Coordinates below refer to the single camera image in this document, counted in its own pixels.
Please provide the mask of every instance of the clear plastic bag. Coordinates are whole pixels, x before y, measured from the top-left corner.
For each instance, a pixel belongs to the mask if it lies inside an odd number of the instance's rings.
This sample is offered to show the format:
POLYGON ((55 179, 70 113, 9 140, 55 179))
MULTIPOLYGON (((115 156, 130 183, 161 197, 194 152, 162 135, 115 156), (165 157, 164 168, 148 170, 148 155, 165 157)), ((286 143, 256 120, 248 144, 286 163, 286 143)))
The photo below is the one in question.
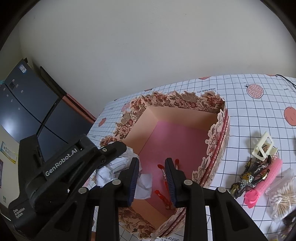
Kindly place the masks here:
POLYGON ((296 207, 296 185, 293 169, 288 169, 282 179, 272 183, 265 191, 269 196, 269 215, 275 222, 281 221, 296 207))

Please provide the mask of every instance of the pink hair curler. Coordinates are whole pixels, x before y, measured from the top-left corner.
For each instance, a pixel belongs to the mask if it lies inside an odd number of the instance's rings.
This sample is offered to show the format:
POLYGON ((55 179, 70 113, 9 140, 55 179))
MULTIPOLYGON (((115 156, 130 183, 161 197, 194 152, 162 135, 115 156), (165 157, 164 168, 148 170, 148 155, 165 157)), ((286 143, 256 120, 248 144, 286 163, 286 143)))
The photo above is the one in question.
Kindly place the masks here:
POLYGON ((266 179, 259 182, 252 190, 246 192, 246 194, 244 195, 244 203, 248 206, 248 208, 252 208, 256 205, 259 197, 265 192, 265 190, 276 178, 276 175, 279 173, 282 165, 283 161, 280 158, 275 158, 272 164, 270 164, 270 166, 268 167, 270 171, 266 179))

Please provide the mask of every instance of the black panel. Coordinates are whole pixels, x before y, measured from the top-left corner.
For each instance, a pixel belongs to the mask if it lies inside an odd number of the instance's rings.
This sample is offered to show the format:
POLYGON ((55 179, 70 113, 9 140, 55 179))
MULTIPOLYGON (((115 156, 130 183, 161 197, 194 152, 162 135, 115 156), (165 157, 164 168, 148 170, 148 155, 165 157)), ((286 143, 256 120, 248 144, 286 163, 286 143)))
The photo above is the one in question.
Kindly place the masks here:
POLYGON ((39 123, 13 97, 5 85, 0 87, 0 124, 17 141, 37 133, 39 123))
POLYGON ((14 67, 5 83, 18 101, 40 122, 58 98, 24 60, 14 67))
POLYGON ((63 148, 67 143, 62 141, 55 134, 51 133, 46 127, 43 127, 38 137, 38 142, 44 161, 51 158, 59 149, 63 148))
POLYGON ((48 118, 45 126, 66 142, 87 134, 92 124, 61 100, 48 118))

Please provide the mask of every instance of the silver screw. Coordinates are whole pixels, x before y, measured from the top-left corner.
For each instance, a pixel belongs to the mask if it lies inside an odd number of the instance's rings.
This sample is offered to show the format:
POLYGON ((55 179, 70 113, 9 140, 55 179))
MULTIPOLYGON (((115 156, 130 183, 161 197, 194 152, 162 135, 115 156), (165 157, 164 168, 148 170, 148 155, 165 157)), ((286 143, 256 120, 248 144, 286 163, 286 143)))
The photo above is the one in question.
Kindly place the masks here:
POLYGON ((119 185, 119 184, 121 184, 121 181, 119 179, 115 179, 115 180, 112 181, 112 184, 113 185, 119 185))
POLYGON ((85 188, 85 187, 83 187, 83 188, 79 188, 79 189, 78 189, 78 192, 79 192, 80 194, 84 194, 84 193, 87 192, 87 188, 85 188))
POLYGON ((184 181, 184 184, 185 185, 187 185, 187 186, 190 186, 190 185, 192 185, 192 181, 191 180, 189 180, 189 179, 186 179, 185 181, 184 181))
POLYGON ((218 187, 218 192, 225 193, 226 188, 225 187, 218 187))

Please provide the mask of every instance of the black cable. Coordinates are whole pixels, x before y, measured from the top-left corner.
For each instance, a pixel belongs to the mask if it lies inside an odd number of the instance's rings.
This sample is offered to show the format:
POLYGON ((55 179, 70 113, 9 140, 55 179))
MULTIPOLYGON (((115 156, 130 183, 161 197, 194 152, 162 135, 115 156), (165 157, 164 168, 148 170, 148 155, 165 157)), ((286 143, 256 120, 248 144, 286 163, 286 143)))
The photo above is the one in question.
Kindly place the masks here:
POLYGON ((284 78, 286 81, 291 83, 293 85, 293 87, 296 89, 296 84, 292 83, 292 81, 288 80, 286 77, 282 76, 281 74, 276 74, 275 76, 280 76, 280 77, 284 78))

